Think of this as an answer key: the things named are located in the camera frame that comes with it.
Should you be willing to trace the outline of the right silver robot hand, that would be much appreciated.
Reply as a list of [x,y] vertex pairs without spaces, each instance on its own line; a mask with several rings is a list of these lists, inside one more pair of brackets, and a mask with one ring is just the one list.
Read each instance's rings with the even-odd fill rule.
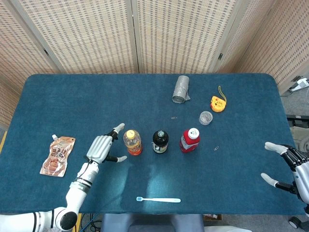
[[271,178],[266,173],[261,173],[261,177],[271,186],[288,191],[298,196],[298,198],[309,203],[309,154],[301,152],[289,145],[277,145],[271,142],[265,143],[265,149],[277,152],[290,167],[294,182],[286,184]]

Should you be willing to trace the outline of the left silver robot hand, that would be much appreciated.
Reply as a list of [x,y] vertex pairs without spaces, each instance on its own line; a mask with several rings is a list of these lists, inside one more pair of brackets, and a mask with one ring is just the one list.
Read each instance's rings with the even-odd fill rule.
[[106,135],[97,136],[90,149],[88,150],[86,156],[90,161],[94,161],[98,164],[105,161],[111,161],[120,163],[127,159],[127,156],[122,157],[112,157],[109,152],[110,148],[115,140],[118,140],[118,134],[125,127],[124,123],[119,124],[117,127],[113,128],[111,132]]

